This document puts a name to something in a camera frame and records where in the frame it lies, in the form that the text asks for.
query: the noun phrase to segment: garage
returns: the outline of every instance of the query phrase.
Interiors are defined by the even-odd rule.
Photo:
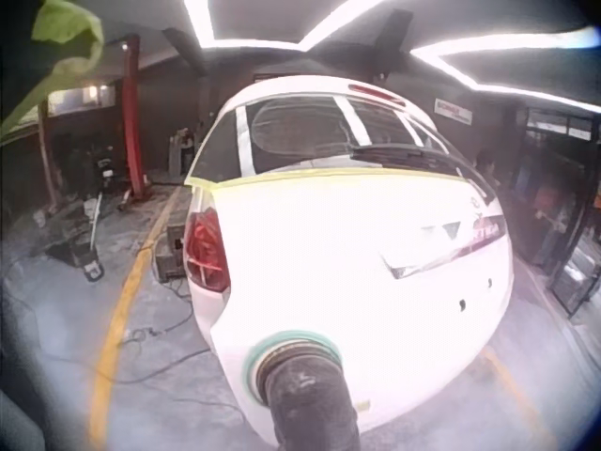
[[[585,6],[9,14],[2,449],[599,449]]]

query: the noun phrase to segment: electric cord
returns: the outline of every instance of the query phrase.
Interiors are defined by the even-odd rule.
[[[28,311],[30,311],[31,313],[33,313],[34,315],[34,320],[36,323],[36,330],[37,330],[37,340],[35,343],[35,346],[39,349],[39,351],[42,353],[42,355],[44,355],[46,358],[48,358],[49,360],[53,360],[53,361],[57,361],[57,362],[63,362],[63,363],[67,363],[67,364],[74,364],[74,365],[79,365],[81,367],[84,367],[86,369],[88,369],[89,371],[92,371],[93,373],[101,376],[102,378],[106,379],[107,381],[110,381],[112,383],[114,383],[115,385],[134,385],[136,383],[141,383],[144,381],[148,381],[150,379],[153,379],[157,376],[159,376],[162,373],[165,373],[173,368],[175,368],[176,366],[179,366],[181,364],[183,364],[184,362],[192,359],[193,357],[196,357],[198,355],[202,355],[205,354],[207,352],[210,352],[210,348],[205,348],[202,350],[197,350],[195,352],[191,352],[189,354],[184,355],[183,357],[175,360],[174,362],[172,362],[169,365],[163,366],[161,368],[158,368],[148,374],[146,374],[145,376],[141,377],[141,378],[136,378],[133,380],[119,380],[119,379],[115,379],[115,378],[111,378],[101,372],[99,372],[95,367],[93,367],[92,365],[87,364],[86,362],[82,362],[79,360],[75,360],[75,359],[70,359],[68,357],[62,357],[62,356],[57,356],[57,355],[53,355],[50,352],[47,352],[42,346],[41,346],[41,342],[39,340],[39,322],[38,322],[38,314],[36,313],[36,310],[26,301],[16,298],[15,296],[7,293],[6,291],[3,293],[3,301],[6,299],[6,297],[10,298],[12,301],[17,302],[19,304],[21,304],[22,306],[25,307],[25,309],[27,309]]]
[[[188,322],[190,320],[190,318],[193,315],[194,315],[194,311],[192,309],[192,305],[190,305],[190,313],[188,314],[188,316],[186,318],[178,321],[177,323],[175,323],[165,329],[162,329],[159,331],[156,331],[152,327],[142,327],[140,329],[134,329],[130,333],[130,338],[128,338],[127,340],[123,340],[121,343],[119,343],[119,347],[123,347],[130,343],[142,343],[144,340],[146,340],[146,338],[149,335],[155,337],[155,336],[160,336],[160,335],[164,335],[164,334],[169,334],[170,332],[174,331],[178,327],[183,326],[186,322]]]
[[[147,382],[141,382],[141,383],[145,388],[148,388],[150,390],[154,390],[156,392],[166,395],[169,398],[169,400],[172,402],[188,402],[188,403],[193,403],[193,404],[199,404],[201,406],[225,407],[227,409],[231,409],[232,411],[237,412],[240,415],[240,419],[242,420],[242,422],[245,421],[244,413],[238,406],[235,406],[234,404],[229,404],[227,402],[221,402],[221,401],[206,401],[206,400],[201,400],[201,399],[195,399],[193,397],[173,397],[171,395],[171,393],[169,393],[166,390],[163,390],[162,388],[155,387],[154,385],[150,385]]]

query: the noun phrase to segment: rear windshield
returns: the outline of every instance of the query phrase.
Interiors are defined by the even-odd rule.
[[[344,96],[291,96],[226,113],[190,176],[219,182],[303,167],[371,165],[348,155],[356,146],[390,143],[459,155],[436,132],[385,106]]]

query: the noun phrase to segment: concrete floor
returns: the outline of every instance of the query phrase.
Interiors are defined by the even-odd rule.
[[[45,387],[42,396],[65,449],[88,448],[90,367],[99,359],[122,284],[172,190],[155,187],[150,201],[124,213],[107,203],[110,214],[100,222],[98,236],[106,274],[96,284],[48,257],[20,260],[5,280],[11,294],[35,310],[34,316],[11,303],[23,352]],[[177,209],[186,208],[188,199],[183,191]],[[4,261],[24,255],[32,234],[40,233],[31,224],[18,227],[5,246]],[[601,341],[593,333],[601,330],[601,302],[585,304],[571,323],[545,292],[536,270],[518,259],[515,269],[512,301],[483,352],[425,404],[364,434],[363,450],[571,449],[601,405],[601,362],[594,350]],[[187,293],[186,283],[179,284],[172,287]],[[189,314],[189,304],[148,270],[124,338],[139,336],[133,334],[137,329],[163,330]],[[122,346],[116,378],[143,377],[206,346],[193,319],[167,334],[147,334],[141,342]],[[198,355],[148,381],[114,384],[107,449],[270,449],[235,406],[217,359],[210,353]]]

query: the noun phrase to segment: ceiling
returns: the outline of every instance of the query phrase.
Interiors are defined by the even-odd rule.
[[[194,36],[184,0],[78,3],[102,19],[106,41],[138,33],[142,67],[177,54],[162,30],[175,28]],[[298,43],[343,3],[344,0],[208,0],[208,9],[215,39]],[[558,33],[588,24],[569,0],[384,0],[331,33],[327,40],[372,45],[395,8],[413,12],[403,51],[446,39],[496,33]],[[598,51],[478,52],[451,55],[445,61],[479,83],[551,89],[557,95],[601,104]]]

